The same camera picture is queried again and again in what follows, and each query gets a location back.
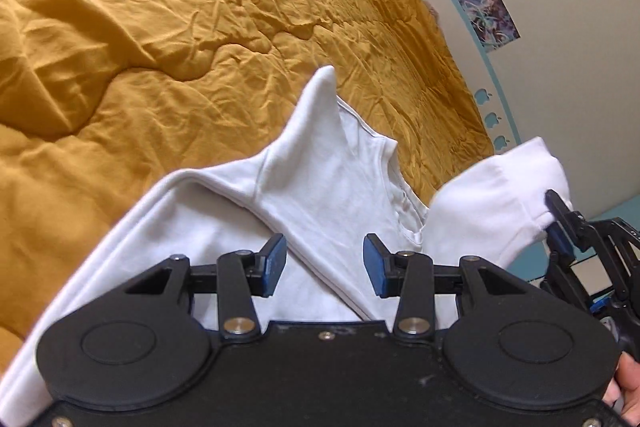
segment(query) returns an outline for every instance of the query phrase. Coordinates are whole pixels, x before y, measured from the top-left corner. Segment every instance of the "metal screw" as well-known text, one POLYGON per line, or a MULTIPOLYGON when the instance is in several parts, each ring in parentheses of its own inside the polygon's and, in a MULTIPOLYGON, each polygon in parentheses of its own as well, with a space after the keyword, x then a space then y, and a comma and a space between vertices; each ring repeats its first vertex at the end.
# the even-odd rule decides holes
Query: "metal screw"
POLYGON ((335 338, 335 333, 333 331, 320 331, 318 338, 321 341, 332 341, 335 338))
POLYGON ((420 335, 431 328, 429 321, 420 317, 409 317, 398 322, 398 328, 409 335, 420 335))
POLYGON ((65 416, 56 416, 51 420, 51 427, 74 427, 71 420, 65 416))
POLYGON ((222 326, 227 333, 244 335, 254 330, 255 322, 246 317, 233 317, 232 319, 227 319, 222 326))

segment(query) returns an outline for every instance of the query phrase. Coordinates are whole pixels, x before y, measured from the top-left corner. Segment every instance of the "bed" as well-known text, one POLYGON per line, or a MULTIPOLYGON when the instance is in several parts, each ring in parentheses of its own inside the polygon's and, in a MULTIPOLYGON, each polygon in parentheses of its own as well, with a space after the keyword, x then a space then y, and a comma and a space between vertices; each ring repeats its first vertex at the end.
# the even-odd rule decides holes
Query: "bed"
POLYGON ((492 153, 421 0, 0 0, 0 371, 153 183, 257 153, 324 64, 423 201, 492 153))

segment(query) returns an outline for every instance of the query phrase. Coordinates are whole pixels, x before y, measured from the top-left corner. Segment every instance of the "sweatshirt sleeve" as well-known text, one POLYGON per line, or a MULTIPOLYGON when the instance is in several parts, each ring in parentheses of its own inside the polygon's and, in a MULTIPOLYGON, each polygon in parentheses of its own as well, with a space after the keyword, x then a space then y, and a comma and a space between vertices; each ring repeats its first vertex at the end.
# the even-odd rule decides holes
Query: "sweatshirt sleeve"
POLYGON ((463 255, 479 255, 508 266, 553 222, 545 206, 550 188, 571 205, 562 166, 542 138, 477 163, 431 200, 424 252, 437 264, 457 265, 463 255))

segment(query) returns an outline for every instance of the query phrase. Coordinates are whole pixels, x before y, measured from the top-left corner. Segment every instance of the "finger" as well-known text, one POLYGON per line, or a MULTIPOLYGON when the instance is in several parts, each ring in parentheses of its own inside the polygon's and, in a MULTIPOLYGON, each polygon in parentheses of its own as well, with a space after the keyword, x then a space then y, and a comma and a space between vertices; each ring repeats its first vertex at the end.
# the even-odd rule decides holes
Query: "finger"
POLYGON ((620 356, 616 380, 618 385, 625 391, 636 391, 640 388, 640 363, 636 362, 626 352, 623 352, 622 356, 620 356))
POLYGON ((631 393, 625 393, 625 406, 622 408, 622 418, 624 418, 629 425, 640 424, 640 397, 634 397, 631 393))
POLYGON ((621 395, 622 393, 620 392, 620 387, 615 380, 611 380, 609 382, 609 386, 607 387, 606 393, 602 397, 602 401, 609 407, 613 407, 613 404, 617 399, 620 398, 621 395))

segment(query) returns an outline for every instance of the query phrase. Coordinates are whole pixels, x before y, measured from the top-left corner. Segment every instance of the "wall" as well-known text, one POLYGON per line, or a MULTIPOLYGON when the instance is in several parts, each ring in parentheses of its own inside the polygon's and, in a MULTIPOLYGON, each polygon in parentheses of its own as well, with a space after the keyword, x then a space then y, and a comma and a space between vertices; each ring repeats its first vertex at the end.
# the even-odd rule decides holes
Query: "wall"
MULTIPOLYGON (((429 1, 470 89, 491 77, 515 135, 542 136, 560 158, 576 208, 614 207, 640 227, 640 205, 616 207, 640 193, 640 0, 504 0, 522 38, 485 55, 485 68, 455 1, 429 1)), ((536 246, 512 268, 532 278, 545 263, 536 246)))

